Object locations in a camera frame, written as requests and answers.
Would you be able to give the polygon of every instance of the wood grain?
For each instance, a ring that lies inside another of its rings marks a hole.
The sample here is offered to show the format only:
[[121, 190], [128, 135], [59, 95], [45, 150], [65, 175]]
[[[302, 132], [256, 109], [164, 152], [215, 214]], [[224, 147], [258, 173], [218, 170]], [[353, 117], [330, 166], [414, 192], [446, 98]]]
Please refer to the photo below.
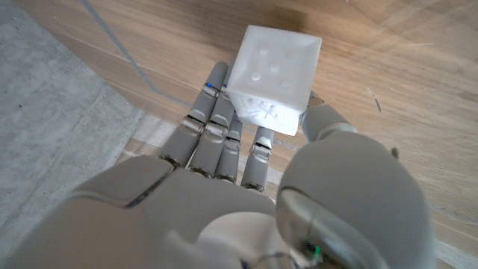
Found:
[[[176, 122], [188, 110], [153, 93], [79, 1], [16, 2], [133, 104]], [[321, 36], [312, 90], [360, 132], [397, 147], [430, 201], [438, 237], [478, 256], [478, 2], [90, 3], [155, 87], [186, 103], [214, 63], [238, 50], [249, 24]], [[253, 132], [246, 128], [243, 149]], [[284, 170], [305, 138], [276, 138], [271, 165]]]

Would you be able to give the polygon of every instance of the white foam cube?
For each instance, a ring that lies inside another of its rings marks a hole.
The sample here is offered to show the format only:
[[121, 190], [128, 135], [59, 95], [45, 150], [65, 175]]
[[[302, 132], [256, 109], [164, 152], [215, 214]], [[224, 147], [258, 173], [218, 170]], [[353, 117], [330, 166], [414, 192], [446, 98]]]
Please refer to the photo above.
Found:
[[321, 43], [320, 37], [249, 25], [226, 87], [239, 120], [295, 135]]

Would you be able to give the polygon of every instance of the green light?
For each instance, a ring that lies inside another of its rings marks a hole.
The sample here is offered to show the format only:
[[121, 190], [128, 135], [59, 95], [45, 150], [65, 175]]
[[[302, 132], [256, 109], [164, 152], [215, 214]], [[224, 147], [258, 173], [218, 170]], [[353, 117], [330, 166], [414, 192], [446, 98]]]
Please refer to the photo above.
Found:
[[320, 252], [320, 248], [319, 248], [319, 246], [316, 246], [315, 247], [315, 253], [314, 253], [314, 260], [319, 258], [319, 252]]

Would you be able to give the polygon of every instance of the concrete floor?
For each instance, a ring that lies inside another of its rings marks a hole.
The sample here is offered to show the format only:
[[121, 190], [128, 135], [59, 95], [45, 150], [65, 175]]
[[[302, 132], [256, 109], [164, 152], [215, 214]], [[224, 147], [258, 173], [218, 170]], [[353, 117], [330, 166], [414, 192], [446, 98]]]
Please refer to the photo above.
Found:
[[0, 0], [0, 259], [76, 185], [112, 166], [143, 113]]

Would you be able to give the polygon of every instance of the robotic hand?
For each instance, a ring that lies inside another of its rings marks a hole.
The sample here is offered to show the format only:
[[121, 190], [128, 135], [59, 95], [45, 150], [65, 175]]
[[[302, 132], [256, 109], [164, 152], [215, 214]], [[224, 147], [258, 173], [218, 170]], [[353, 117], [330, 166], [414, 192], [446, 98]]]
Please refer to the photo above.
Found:
[[160, 158], [140, 156], [80, 185], [7, 268], [433, 268], [428, 208], [380, 143], [328, 105], [302, 116], [308, 143], [277, 205], [263, 196], [273, 132], [258, 128], [241, 186], [242, 125], [218, 63]]

